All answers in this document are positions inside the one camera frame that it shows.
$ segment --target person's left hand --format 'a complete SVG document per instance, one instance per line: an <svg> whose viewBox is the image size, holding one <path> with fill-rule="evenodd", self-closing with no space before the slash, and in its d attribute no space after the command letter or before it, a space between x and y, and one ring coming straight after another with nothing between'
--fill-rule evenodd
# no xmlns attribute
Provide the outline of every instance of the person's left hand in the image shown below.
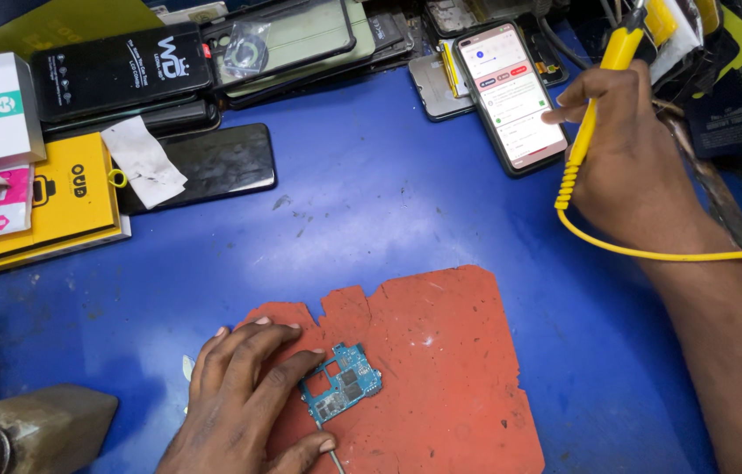
<svg viewBox="0 0 742 474"><path fill-rule="evenodd" d="M266 441L292 387L324 361L323 349L297 352L257 384L263 361L300 335L299 325L272 324L269 318L233 332L220 327L198 354L187 418L157 473L301 474L333 450L333 434L316 431L266 459Z"/></svg>

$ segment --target white box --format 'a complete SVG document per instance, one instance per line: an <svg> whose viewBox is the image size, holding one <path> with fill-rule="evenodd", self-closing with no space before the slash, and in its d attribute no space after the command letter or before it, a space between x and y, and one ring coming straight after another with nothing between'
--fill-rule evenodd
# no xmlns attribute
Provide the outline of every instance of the white box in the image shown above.
<svg viewBox="0 0 742 474"><path fill-rule="evenodd" d="M0 54L0 168L46 159L29 65Z"/></svg>

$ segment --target metal tool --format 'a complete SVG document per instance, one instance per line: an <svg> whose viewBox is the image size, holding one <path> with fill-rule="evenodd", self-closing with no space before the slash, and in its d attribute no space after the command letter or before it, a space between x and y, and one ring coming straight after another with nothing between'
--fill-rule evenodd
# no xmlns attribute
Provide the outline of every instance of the metal tool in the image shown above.
<svg viewBox="0 0 742 474"><path fill-rule="evenodd" d="M315 421L315 426L319 427L319 431L324 431L321 424L318 423L318 420ZM330 458L333 459L333 464L335 464L335 467L339 470L339 474L345 474L345 470L342 469L342 463L339 462L339 458L335 457L335 449L330 452Z"/></svg>

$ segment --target blue table surface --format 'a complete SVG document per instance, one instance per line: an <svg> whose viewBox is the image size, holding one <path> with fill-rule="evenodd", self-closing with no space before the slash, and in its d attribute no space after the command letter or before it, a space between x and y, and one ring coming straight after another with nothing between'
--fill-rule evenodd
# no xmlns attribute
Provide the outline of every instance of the blue table surface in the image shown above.
<svg viewBox="0 0 742 474"><path fill-rule="evenodd" d="M562 227L560 166L506 177L478 117L429 122L406 68L223 117L254 122L276 189L139 216L128 241L0 274L0 398L61 382L119 397L89 470L155 468L184 418L181 356L220 325L273 300L320 315L332 289L464 264L497 277L545 472L716 470L658 296Z"/></svg>

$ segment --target circuit board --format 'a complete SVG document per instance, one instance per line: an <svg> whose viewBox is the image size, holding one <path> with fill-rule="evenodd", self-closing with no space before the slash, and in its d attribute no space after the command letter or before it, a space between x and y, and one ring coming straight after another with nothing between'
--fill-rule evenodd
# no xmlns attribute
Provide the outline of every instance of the circuit board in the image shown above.
<svg viewBox="0 0 742 474"><path fill-rule="evenodd" d="M335 355L333 359L325 360L298 383L301 400L310 407L310 415L319 425L354 406L366 396L375 395L383 388L381 374L368 364L362 344L346 348L345 343L341 342L333 348L333 353ZM330 375L326 367L334 362L339 364L340 372ZM313 396L307 387L307 381L319 376L321 372L324 372L330 382L330 389L321 395Z"/></svg>

